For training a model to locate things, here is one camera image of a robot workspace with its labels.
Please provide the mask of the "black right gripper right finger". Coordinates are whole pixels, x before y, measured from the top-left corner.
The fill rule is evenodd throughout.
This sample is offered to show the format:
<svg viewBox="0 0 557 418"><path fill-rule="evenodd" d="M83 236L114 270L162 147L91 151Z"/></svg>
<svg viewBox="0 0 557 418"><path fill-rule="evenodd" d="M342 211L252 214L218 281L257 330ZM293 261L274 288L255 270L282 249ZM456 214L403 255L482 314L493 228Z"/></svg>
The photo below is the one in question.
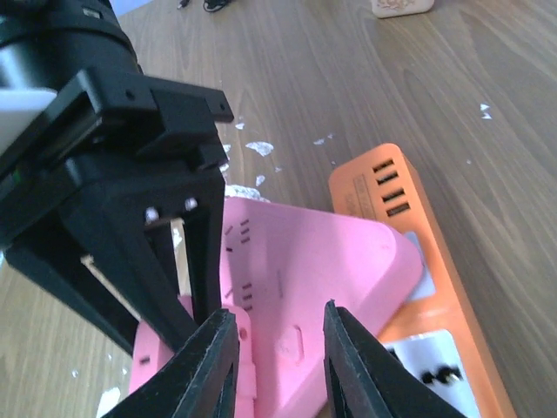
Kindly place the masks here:
<svg viewBox="0 0 557 418"><path fill-rule="evenodd" d="M325 380L332 417L461 417L415 379L344 307L325 304Z"/></svg>

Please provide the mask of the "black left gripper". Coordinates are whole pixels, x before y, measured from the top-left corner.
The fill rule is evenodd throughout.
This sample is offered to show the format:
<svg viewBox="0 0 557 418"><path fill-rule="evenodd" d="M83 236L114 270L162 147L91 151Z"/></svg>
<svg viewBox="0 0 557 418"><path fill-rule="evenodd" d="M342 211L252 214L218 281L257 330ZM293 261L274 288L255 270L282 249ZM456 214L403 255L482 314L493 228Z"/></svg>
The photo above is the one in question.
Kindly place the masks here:
<svg viewBox="0 0 557 418"><path fill-rule="evenodd" d="M92 256L179 350L221 308L225 94L145 74L106 1L2 2L1 89L10 104L45 96L1 129L8 262L131 352L138 321L82 265ZM159 258L172 247L153 246L182 214L195 321Z"/></svg>

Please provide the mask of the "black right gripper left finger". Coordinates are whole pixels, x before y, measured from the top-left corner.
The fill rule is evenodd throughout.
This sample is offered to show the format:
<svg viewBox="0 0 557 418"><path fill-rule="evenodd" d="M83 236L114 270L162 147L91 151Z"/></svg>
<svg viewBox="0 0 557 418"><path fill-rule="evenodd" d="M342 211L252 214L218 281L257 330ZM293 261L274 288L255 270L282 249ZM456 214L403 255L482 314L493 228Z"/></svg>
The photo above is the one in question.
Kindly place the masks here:
<svg viewBox="0 0 557 418"><path fill-rule="evenodd" d="M164 367L106 416L233 417L238 362L236 318L221 308Z"/></svg>

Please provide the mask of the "orange power strip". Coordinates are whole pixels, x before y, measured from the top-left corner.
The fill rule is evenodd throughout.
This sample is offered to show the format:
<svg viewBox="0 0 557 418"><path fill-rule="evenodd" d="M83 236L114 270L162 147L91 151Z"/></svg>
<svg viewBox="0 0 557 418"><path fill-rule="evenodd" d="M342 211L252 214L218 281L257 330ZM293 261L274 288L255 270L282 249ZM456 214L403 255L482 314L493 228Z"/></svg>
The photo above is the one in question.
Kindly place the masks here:
<svg viewBox="0 0 557 418"><path fill-rule="evenodd" d="M334 169L335 212L375 219L418 247L422 279L380 340L405 369L466 417L516 415L418 172L395 144Z"/></svg>

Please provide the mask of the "pink triangular plug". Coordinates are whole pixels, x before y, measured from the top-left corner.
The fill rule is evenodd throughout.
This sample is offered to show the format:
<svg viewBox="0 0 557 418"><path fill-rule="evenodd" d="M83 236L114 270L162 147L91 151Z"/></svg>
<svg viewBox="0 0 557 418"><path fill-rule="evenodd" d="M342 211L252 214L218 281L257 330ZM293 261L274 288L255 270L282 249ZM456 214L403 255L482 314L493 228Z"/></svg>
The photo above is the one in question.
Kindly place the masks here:
<svg viewBox="0 0 557 418"><path fill-rule="evenodd" d="M220 286L238 321L236 416L317 415L326 401L325 304L379 334L422 271L416 245L386 224L228 198Z"/></svg>

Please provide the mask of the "wooden round-cornered block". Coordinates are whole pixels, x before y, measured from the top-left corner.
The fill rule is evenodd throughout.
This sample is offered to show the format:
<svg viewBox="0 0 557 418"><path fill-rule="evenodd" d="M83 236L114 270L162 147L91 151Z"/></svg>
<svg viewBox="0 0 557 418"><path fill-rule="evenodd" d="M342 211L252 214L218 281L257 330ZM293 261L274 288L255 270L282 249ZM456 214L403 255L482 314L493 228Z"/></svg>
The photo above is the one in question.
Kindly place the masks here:
<svg viewBox="0 0 557 418"><path fill-rule="evenodd" d="M428 12L434 0L372 0L372 13L379 19Z"/></svg>

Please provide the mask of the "pink square adapter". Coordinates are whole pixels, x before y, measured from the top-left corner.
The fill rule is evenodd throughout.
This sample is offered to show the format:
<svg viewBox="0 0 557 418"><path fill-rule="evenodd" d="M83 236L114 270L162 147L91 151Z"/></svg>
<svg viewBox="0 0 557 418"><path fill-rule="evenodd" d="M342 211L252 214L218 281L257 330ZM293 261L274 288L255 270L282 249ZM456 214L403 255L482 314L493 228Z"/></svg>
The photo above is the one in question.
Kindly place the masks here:
<svg viewBox="0 0 557 418"><path fill-rule="evenodd" d="M253 417L257 398L252 324L225 306L173 353L138 326L125 417Z"/></svg>

